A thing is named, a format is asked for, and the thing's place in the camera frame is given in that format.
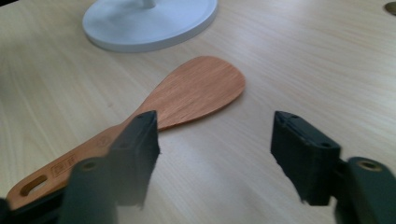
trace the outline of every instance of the wooden spoon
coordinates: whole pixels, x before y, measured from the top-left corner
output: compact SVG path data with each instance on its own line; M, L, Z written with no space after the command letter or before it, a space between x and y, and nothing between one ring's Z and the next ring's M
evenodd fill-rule
M209 56L192 59L169 74L127 120L26 176L9 191L7 200L17 209L64 187L74 164L105 156L111 143L140 113L156 110L161 131L218 111L244 88L244 76L230 63Z

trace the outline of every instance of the white stand pole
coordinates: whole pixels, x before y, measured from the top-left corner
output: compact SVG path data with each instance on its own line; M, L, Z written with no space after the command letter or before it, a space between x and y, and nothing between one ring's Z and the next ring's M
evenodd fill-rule
M214 19L217 0L98 0L82 25L91 42L117 52L144 52L184 42Z

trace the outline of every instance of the white round base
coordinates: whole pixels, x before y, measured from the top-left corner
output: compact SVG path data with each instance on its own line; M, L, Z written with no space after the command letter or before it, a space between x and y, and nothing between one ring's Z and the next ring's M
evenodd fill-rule
M82 25L91 42L117 52L164 49L201 33L214 19L217 0L98 0Z

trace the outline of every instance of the light wood tabletop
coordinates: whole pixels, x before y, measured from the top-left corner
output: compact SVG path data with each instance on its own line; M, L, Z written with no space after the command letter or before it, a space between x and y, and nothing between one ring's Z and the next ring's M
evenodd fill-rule
M396 17L385 0L219 0L214 22L167 49L117 53L87 39L92 0L0 7L0 197L18 181L127 119L198 56L237 67L246 89L205 119L160 133L142 211L129 223L334 223L270 153L274 113L299 115L396 172Z

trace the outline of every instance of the brown wooden utensil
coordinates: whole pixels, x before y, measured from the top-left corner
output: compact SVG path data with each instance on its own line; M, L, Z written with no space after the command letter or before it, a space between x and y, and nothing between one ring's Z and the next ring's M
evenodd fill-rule
M9 191L7 200L12 209L17 209L64 187L74 164L90 157L105 156L111 143L138 114L156 110L158 129L161 131L222 109L236 99L244 88L242 73L222 59L203 56L183 63L155 88L127 120L26 176Z

